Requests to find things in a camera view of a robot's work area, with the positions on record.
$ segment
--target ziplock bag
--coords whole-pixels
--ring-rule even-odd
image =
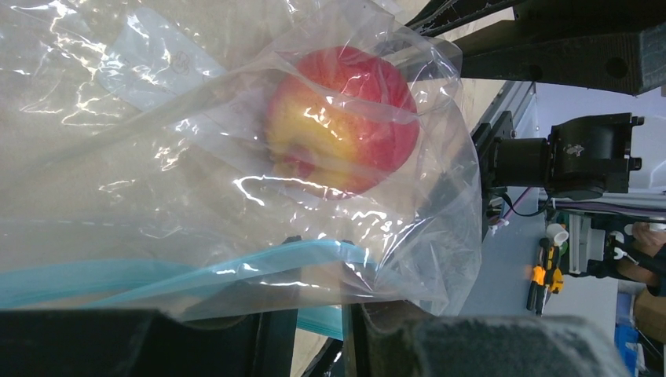
[[[253,13],[270,31],[232,59],[210,9],[2,2],[0,305],[458,313],[481,262],[458,73],[374,3],[304,3],[251,2],[287,16]]]

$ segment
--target apple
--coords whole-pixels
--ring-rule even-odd
[[[343,199],[376,186],[409,158],[419,137],[419,121],[411,117],[416,103],[391,63],[340,46],[308,53],[295,67],[302,78],[288,75],[266,113],[265,140],[275,175],[321,198]],[[387,105],[386,119],[346,111],[303,78],[343,98]],[[393,122],[390,110],[395,109],[408,120]]]

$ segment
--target purple cable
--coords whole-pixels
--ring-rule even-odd
[[[522,203],[525,198],[527,197],[527,194],[529,194],[530,191],[534,189],[533,187],[528,187],[525,189],[525,191],[518,197],[518,200],[516,200],[516,203],[514,203],[514,208],[518,207],[520,203]],[[514,210],[509,207],[509,210],[502,216],[503,220],[508,220],[512,214],[514,214]]]
[[[628,212],[647,217],[666,217],[666,212],[663,210],[655,210],[653,208],[641,207],[616,207],[610,203],[558,203],[558,209],[571,209],[571,210],[596,210],[596,211],[611,211],[611,212]]]

